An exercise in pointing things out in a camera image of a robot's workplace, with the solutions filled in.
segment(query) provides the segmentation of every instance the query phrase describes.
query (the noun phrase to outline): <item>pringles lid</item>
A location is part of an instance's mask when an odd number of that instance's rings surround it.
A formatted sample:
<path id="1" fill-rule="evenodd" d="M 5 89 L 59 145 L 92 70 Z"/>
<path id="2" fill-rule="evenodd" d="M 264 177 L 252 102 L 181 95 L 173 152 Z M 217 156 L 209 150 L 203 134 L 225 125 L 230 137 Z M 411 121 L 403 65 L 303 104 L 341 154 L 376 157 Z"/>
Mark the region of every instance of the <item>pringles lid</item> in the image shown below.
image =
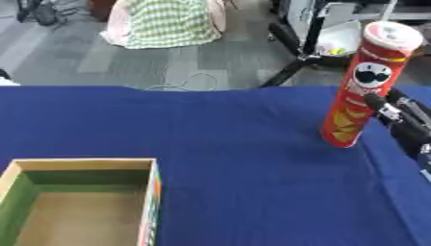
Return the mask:
<path id="1" fill-rule="evenodd" d="M 364 37 L 375 45 L 397 51 L 413 52 L 423 43 L 423 36 L 418 30 L 391 21 L 369 23 Z"/>

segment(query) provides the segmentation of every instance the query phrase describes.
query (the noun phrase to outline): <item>open box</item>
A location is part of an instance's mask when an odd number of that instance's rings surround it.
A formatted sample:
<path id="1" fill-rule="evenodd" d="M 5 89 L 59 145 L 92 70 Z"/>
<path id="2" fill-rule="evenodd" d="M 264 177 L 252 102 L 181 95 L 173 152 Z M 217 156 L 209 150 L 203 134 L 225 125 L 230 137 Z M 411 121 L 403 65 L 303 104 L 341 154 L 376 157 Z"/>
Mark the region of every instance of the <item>open box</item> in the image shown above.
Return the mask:
<path id="1" fill-rule="evenodd" d="M 152 159 L 14 160 L 0 179 L 0 245 L 154 245 L 161 192 Z"/>

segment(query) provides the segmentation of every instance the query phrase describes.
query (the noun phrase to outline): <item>checkered cloth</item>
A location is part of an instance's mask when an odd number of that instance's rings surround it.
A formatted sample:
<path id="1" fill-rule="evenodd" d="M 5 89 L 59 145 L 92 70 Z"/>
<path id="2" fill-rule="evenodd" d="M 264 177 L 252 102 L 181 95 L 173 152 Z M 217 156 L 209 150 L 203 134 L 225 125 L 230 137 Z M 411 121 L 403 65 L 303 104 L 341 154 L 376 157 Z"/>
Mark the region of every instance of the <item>checkered cloth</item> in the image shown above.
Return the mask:
<path id="1" fill-rule="evenodd" d="M 129 49 L 197 45 L 221 37 L 203 0 L 129 0 Z"/>

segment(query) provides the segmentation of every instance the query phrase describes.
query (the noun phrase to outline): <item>table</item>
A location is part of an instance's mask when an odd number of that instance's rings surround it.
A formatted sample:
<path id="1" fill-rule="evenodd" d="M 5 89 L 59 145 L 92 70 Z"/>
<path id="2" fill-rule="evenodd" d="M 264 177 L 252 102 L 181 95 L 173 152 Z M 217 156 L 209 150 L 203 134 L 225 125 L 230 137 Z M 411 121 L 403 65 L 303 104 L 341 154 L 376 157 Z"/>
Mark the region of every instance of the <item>table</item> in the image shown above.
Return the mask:
<path id="1" fill-rule="evenodd" d="M 404 91 L 431 103 L 431 88 Z M 383 127 L 371 121 L 349 149 L 320 139 L 335 92 L 2 87 L 0 170 L 15 158 L 157 158 L 162 246 L 431 245 L 431 184 Z"/>

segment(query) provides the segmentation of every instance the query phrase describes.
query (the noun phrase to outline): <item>black stand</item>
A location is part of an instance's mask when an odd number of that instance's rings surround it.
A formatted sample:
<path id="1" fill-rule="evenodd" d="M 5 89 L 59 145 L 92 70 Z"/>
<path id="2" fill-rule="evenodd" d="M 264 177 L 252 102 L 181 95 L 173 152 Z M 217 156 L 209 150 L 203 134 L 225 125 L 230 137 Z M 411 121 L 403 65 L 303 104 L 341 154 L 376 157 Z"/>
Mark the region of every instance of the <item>black stand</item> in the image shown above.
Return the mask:
<path id="1" fill-rule="evenodd" d="M 300 40 L 298 36 L 289 23 L 285 23 L 285 27 L 275 23 L 269 25 L 270 37 L 275 37 L 278 39 L 294 56 L 296 56 L 296 59 L 283 68 L 283 70 L 278 72 L 274 77 L 269 79 L 261 87 L 280 86 L 304 66 L 340 66 L 348 64 L 349 57 L 324 57 L 316 52 L 318 37 L 320 36 L 320 32 L 326 18 L 326 13 L 326 4 L 323 4 L 322 1 L 315 4 L 311 26 L 305 43 L 302 47 L 300 46 Z"/>
<path id="2" fill-rule="evenodd" d="M 16 15 L 16 19 L 19 22 L 24 22 L 27 16 L 35 9 L 38 8 L 42 0 L 16 0 L 18 5 L 18 13 Z"/>

